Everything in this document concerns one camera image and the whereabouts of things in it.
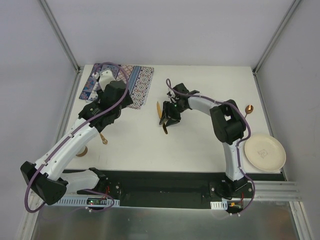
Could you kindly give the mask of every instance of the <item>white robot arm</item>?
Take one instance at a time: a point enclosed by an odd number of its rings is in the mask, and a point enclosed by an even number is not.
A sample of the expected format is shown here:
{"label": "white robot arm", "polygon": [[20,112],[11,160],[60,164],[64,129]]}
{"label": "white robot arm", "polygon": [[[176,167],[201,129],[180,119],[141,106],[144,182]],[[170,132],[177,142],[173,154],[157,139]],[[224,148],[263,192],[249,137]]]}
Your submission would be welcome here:
{"label": "white robot arm", "polygon": [[[213,107],[218,107],[219,104],[216,104],[212,101],[209,101],[204,98],[199,98],[199,97],[189,97],[188,99],[189,106],[191,109],[198,110],[204,114],[207,114],[208,116],[211,117],[210,114],[210,109]],[[244,175],[241,173],[239,167],[238,167],[238,157],[237,157],[237,142],[238,140],[235,140],[231,145],[223,142],[222,146],[224,149],[224,157],[225,157],[225,175],[232,181],[237,181],[240,180],[244,177]]]}
{"label": "white robot arm", "polygon": [[[51,150],[35,161],[35,163],[26,161],[20,168],[28,184],[36,170],[45,164],[33,182],[31,189],[48,205],[56,203],[66,193],[75,193],[83,189],[95,189],[99,192],[99,185],[105,187],[106,176],[95,168],[90,168],[82,172],[63,173],[64,169],[76,154],[82,153],[86,144],[91,139],[96,137],[107,125],[114,123],[115,119],[119,118],[123,108],[132,104],[132,99],[128,92],[119,106],[95,120],[88,122],[72,135],[72,132],[81,124],[114,105],[126,89],[126,84],[123,81],[116,81],[112,72],[108,69],[96,74],[94,77],[99,81],[101,86],[101,90],[97,91],[98,99],[84,106],[72,128]],[[68,139],[53,155],[50,161],[46,163],[45,160],[47,157],[67,136],[72,137]]]}
{"label": "white robot arm", "polygon": [[[187,109],[198,110],[211,117],[215,136],[222,142],[226,162],[226,187],[224,188],[227,188],[227,190],[224,189],[224,193],[220,194],[220,197],[230,196],[232,192],[242,188],[248,182],[243,174],[245,173],[244,169],[242,171],[239,169],[237,156],[237,143],[244,136],[245,123],[239,114],[226,104],[217,104],[201,97],[191,97],[190,95],[197,94],[201,96],[201,94],[196,90],[189,91],[183,83],[176,85],[173,89],[182,93],[182,95],[168,92],[167,95],[170,97],[170,101],[163,103],[162,117],[159,124],[162,125],[166,122],[165,125],[168,127],[179,123],[181,113]],[[237,107],[235,101],[230,99],[227,102]]]}

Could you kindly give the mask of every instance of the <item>patterned cloth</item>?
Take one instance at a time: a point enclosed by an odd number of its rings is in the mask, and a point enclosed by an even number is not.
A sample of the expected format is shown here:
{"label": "patterned cloth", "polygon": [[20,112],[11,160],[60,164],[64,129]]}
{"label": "patterned cloth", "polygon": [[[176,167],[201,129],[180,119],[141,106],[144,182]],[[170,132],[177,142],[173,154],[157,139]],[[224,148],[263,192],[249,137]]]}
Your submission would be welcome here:
{"label": "patterned cloth", "polygon": [[[83,90],[79,96],[79,99],[86,100],[86,102],[92,102],[97,99],[97,90],[100,89],[100,85],[97,80],[92,77],[95,68],[99,64],[93,65],[90,76],[86,81]],[[146,103],[149,88],[151,85],[151,80],[154,76],[154,68],[147,66],[133,66],[133,65],[122,65],[121,66],[126,75],[129,77],[129,92],[132,98],[133,104],[129,105],[129,108],[140,109],[142,105]],[[110,69],[113,73],[113,77],[119,81],[122,80],[126,82],[125,76],[116,66],[103,65],[101,68],[97,69],[97,72],[103,71],[105,69]]]}

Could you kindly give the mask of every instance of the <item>white table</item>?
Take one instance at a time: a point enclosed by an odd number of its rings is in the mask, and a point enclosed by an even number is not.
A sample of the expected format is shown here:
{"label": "white table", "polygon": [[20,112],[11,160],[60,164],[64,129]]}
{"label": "white table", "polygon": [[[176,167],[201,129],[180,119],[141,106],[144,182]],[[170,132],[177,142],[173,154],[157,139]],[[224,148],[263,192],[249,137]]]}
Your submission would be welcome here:
{"label": "white table", "polygon": [[[79,95],[91,73],[93,65],[86,65],[75,96],[67,129],[70,129],[84,100]],[[166,135],[159,126],[156,103],[168,100],[170,78],[172,86],[184,83],[191,90],[216,100],[233,99],[245,114],[245,107],[254,106],[247,116],[252,133],[269,134],[255,80],[250,67],[234,66],[174,66],[153,65],[154,75],[146,104],[141,109],[125,108],[121,116],[108,125],[102,134],[108,140],[103,145],[100,136],[88,144],[88,153],[75,157],[67,169],[166,172],[224,172],[224,149],[217,140],[211,118],[197,110],[181,114],[179,124],[169,126]],[[264,173],[247,160],[241,148],[244,169],[247,173]]]}

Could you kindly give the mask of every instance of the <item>purple wire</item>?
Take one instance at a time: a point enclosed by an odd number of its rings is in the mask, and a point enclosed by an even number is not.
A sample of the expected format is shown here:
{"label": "purple wire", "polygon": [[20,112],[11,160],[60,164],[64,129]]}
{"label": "purple wire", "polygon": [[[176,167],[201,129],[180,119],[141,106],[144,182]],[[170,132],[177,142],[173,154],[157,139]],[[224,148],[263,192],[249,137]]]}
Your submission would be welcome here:
{"label": "purple wire", "polygon": [[166,85],[169,87],[169,89],[171,91],[173,91],[175,94],[179,94],[179,95],[182,95],[182,96],[186,96],[186,97],[193,97],[193,98],[202,98],[202,99],[207,99],[213,103],[217,103],[217,104],[221,104],[221,105],[228,105],[230,106],[231,108],[233,108],[239,115],[240,117],[242,118],[242,120],[244,121],[244,124],[246,125],[246,128],[248,129],[248,136],[241,139],[240,141],[237,142],[236,144],[236,155],[237,155],[237,160],[238,160],[238,167],[240,169],[240,172],[244,175],[245,178],[247,178],[251,183],[252,183],[252,188],[253,188],[253,194],[252,194],[252,198],[250,200],[250,202],[247,204],[247,206],[241,211],[243,212],[245,209],[247,209],[251,204],[252,202],[254,201],[254,198],[255,198],[255,195],[256,195],[256,185],[254,183],[254,181],[247,175],[245,174],[245,172],[242,170],[242,166],[241,166],[241,161],[240,161],[240,149],[239,149],[239,145],[240,143],[248,140],[250,137],[251,137],[251,129],[250,129],[250,126],[249,126],[249,123],[247,122],[247,120],[245,119],[245,117],[242,115],[242,113],[239,111],[238,108],[236,108],[236,106],[234,106],[233,104],[229,103],[229,102],[226,102],[226,101],[216,101],[216,100],[213,100],[212,98],[210,97],[207,97],[207,96],[202,96],[202,95],[192,95],[192,94],[185,94],[185,93],[181,93],[181,92],[178,92],[176,90],[174,90],[172,87],[171,87],[171,81],[169,78],[167,78],[167,80],[165,81]]}
{"label": "purple wire", "polygon": [[[107,197],[107,198],[112,200],[112,204],[110,206],[104,207],[101,210],[94,210],[94,209],[91,208],[91,211],[94,212],[94,213],[105,212],[105,211],[109,210],[110,208],[112,208],[115,205],[115,200],[111,196],[109,196],[108,194],[97,192],[97,191],[92,191],[90,189],[85,189],[85,191],[89,192],[89,193],[92,193],[92,194],[103,195],[103,196],[105,196],[105,197]],[[65,214],[63,216],[55,217],[55,218],[52,218],[52,219],[45,218],[42,214],[40,214],[40,219],[44,220],[44,221],[47,221],[47,222],[54,222],[54,221],[57,221],[57,220],[61,220],[61,219],[67,218],[71,214],[73,214],[74,212],[76,212],[76,211],[78,211],[80,209],[86,209],[86,207],[85,206],[77,207],[77,208],[73,209],[72,211],[68,212],[67,214]]]}
{"label": "purple wire", "polygon": [[[126,84],[125,84],[125,90],[124,90],[124,93],[123,95],[121,96],[121,98],[114,104],[112,105],[111,107],[109,107],[108,109],[100,112],[99,114],[93,116],[92,118],[88,119],[87,121],[85,121],[84,123],[82,123],[80,126],[78,126],[72,133],[71,135],[73,136],[76,132],[78,132],[84,125],[86,125],[87,123],[91,122],[92,120],[95,120],[96,118],[99,118],[101,117],[102,115],[110,112],[112,109],[114,109],[116,106],[118,106],[122,101],[123,99],[126,97],[126,94],[128,92],[128,89],[129,89],[129,79],[128,79],[128,76],[127,76],[127,73],[126,71],[119,65],[113,63],[113,62],[103,62],[101,64],[99,64],[98,66],[96,66],[94,72],[96,72],[96,70],[98,68],[100,68],[101,66],[103,65],[112,65],[112,66],[115,66],[117,67],[124,75],[124,78],[125,78],[125,81],[126,81]],[[70,139],[71,137],[68,135],[66,136],[66,138],[52,151],[52,153],[44,160],[44,162],[47,164],[51,158],[57,153],[57,151]],[[30,209],[29,207],[29,204],[28,204],[28,198],[29,198],[29,192],[30,192],[30,189],[31,189],[31,186],[32,184],[34,183],[37,175],[40,173],[40,171],[44,168],[45,164],[41,164],[41,166],[35,171],[35,173],[33,174],[33,176],[31,177],[27,187],[26,187],[26,191],[25,191],[25,194],[24,194],[24,207],[25,209],[33,214],[33,213],[36,213],[37,211],[39,211],[44,205],[45,205],[45,202],[43,202],[38,208],[32,210]]]}

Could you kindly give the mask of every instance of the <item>purple cable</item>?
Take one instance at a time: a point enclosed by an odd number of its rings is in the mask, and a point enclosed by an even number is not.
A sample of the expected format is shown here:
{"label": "purple cable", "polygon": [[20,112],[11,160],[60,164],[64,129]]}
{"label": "purple cable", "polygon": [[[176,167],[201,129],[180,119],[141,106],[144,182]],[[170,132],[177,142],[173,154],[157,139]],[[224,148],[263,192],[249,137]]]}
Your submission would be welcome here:
{"label": "purple cable", "polygon": [[[105,194],[105,193],[101,193],[101,192],[97,192],[97,191],[92,191],[92,190],[90,190],[90,189],[85,189],[85,191],[86,191],[86,192],[89,192],[89,193],[92,193],[92,194],[103,195],[103,196],[105,196],[105,197],[107,197],[107,198],[109,198],[109,199],[112,200],[112,204],[111,204],[110,206],[104,207],[104,208],[101,209],[101,210],[94,210],[94,209],[91,208],[91,212],[93,212],[93,213],[105,212],[105,211],[109,210],[110,208],[112,208],[112,207],[115,205],[115,200],[114,200],[111,196],[109,196],[109,195],[107,195],[107,194]],[[41,215],[40,215],[40,219],[41,219],[41,220],[44,220],[44,221],[47,221],[47,222],[54,222],[54,221],[57,221],[57,220],[61,220],[61,219],[67,218],[67,217],[69,217],[71,214],[73,214],[74,212],[76,212],[76,211],[78,211],[78,210],[80,210],[80,209],[86,209],[86,207],[85,207],[85,206],[77,207],[77,208],[73,209],[72,211],[68,212],[67,214],[65,214],[65,215],[63,215],[63,216],[55,217],[55,218],[52,218],[52,219],[45,218],[45,217],[41,214]]]}
{"label": "purple cable", "polygon": [[[88,119],[87,121],[85,121],[84,123],[82,123],[80,126],[78,126],[72,133],[71,135],[74,135],[76,132],[78,132],[84,125],[86,125],[87,123],[91,122],[92,120],[96,119],[96,118],[99,118],[100,116],[110,112],[112,109],[114,109],[116,106],[118,106],[122,101],[123,99],[126,97],[126,94],[128,92],[128,89],[129,89],[129,79],[128,79],[128,76],[127,76],[127,73],[126,71],[119,65],[113,63],[113,62],[103,62],[101,64],[99,64],[94,72],[96,72],[96,70],[103,66],[103,65],[112,65],[112,66],[115,66],[117,67],[124,75],[124,78],[125,78],[125,81],[126,81],[126,85],[125,85],[125,90],[124,90],[124,93],[123,95],[121,96],[121,98],[114,104],[112,105],[111,107],[109,107],[108,109],[104,110],[103,112],[100,112],[99,114],[93,116],[92,118]],[[52,153],[44,160],[44,162],[47,164],[51,158],[57,153],[57,151],[70,139],[71,137],[70,136],[66,136],[66,138],[52,151]],[[24,207],[25,209],[33,214],[33,213],[36,213],[37,211],[39,211],[44,205],[45,205],[45,202],[43,202],[38,208],[32,210],[30,209],[29,207],[29,204],[28,204],[28,198],[29,198],[29,192],[30,192],[30,189],[31,189],[31,186],[32,184],[34,183],[37,175],[40,173],[40,171],[44,168],[45,164],[42,164],[36,171],[35,173],[33,174],[32,178],[30,179],[30,182],[28,183],[27,187],[26,187],[26,191],[25,191],[25,194],[24,194]]]}
{"label": "purple cable", "polygon": [[192,95],[192,94],[185,94],[185,93],[181,93],[181,92],[178,92],[176,90],[174,90],[172,87],[171,87],[171,81],[170,79],[168,78],[166,81],[165,81],[166,85],[168,86],[168,88],[173,91],[175,94],[179,94],[179,95],[182,95],[182,96],[186,96],[186,97],[193,97],[193,98],[202,98],[202,99],[207,99],[213,103],[217,103],[217,104],[221,104],[221,105],[228,105],[230,106],[231,108],[233,108],[239,115],[240,117],[242,118],[242,120],[244,121],[244,124],[246,125],[246,128],[248,129],[248,136],[241,139],[240,141],[237,142],[236,144],[236,155],[237,155],[237,160],[238,160],[238,167],[240,169],[240,172],[245,176],[245,178],[247,178],[251,183],[252,183],[252,188],[253,188],[253,194],[252,194],[252,198],[250,200],[250,202],[248,203],[248,205],[241,211],[243,212],[245,209],[247,209],[251,204],[252,202],[254,201],[254,198],[255,198],[255,195],[256,195],[256,185],[254,183],[254,181],[247,175],[245,174],[245,172],[242,170],[242,166],[241,166],[241,162],[240,162],[240,150],[239,150],[239,145],[240,143],[242,143],[243,141],[245,140],[248,140],[250,137],[251,137],[251,129],[250,129],[250,126],[249,126],[249,123],[247,122],[247,120],[245,119],[245,117],[241,114],[241,112],[239,111],[238,108],[236,108],[236,106],[234,106],[233,104],[229,103],[229,102],[225,102],[225,101],[216,101],[216,100],[213,100],[212,98],[210,97],[207,97],[207,96],[202,96],[202,95]]}

